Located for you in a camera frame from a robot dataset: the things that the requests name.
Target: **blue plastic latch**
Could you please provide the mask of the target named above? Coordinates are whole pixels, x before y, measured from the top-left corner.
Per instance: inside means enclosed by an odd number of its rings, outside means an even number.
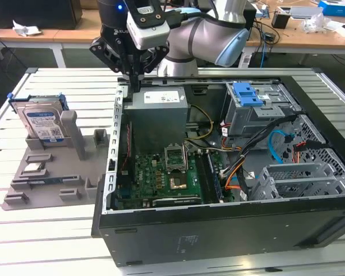
[[[235,82],[232,89],[240,99],[242,106],[262,106],[263,102],[255,94],[255,90],[247,82]]]

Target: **metal slotted table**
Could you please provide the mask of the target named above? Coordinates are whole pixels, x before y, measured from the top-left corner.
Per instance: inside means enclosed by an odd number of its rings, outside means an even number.
[[[345,137],[345,96],[322,73],[311,69],[201,69],[205,76],[293,76]],[[106,68],[39,69],[25,74],[17,97],[66,95],[83,134],[95,128],[112,133],[119,76]],[[283,275],[345,275],[345,235],[326,248],[211,260],[124,267],[119,270],[102,239],[90,236],[94,205],[3,211],[1,203],[26,149],[27,132],[5,102],[0,109],[0,275],[258,275],[276,267]]]

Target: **blue box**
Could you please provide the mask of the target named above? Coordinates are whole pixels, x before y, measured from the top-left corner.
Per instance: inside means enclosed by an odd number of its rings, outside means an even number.
[[[318,7],[323,7],[324,16],[345,16],[345,2],[320,1]]]

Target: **floor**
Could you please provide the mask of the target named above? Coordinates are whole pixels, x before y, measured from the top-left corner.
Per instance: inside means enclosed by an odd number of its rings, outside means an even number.
[[[15,55],[27,67],[56,68],[55,58],[49,49],[13,49]],[[23,76],[25,68],[8,50],[2,50],[4,59],[0,61],[0,107],[17,82]],[[64,52],[67,67],[104,67],[104,65],[86,49],[66,49]],[[264,62],[264,67],[299,67],[300,54],[272,53]],[[345,92],[345,56],[337,61],[331,55],[310,55],[303,64],[305,67],[321,68],[327,76]],[[251,67],[259,67],[261,54],[257,54]]]

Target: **hard drive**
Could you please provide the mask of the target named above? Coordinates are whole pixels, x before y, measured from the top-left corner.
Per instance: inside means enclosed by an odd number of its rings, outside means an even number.
[[[64,110],[68,110],[65,95],[28,96],[13,99],[8,95],[9,104],[19,115],[28,131],[28,139],[40,139],[44,145],[61,145],[67,131],[60,122]]]

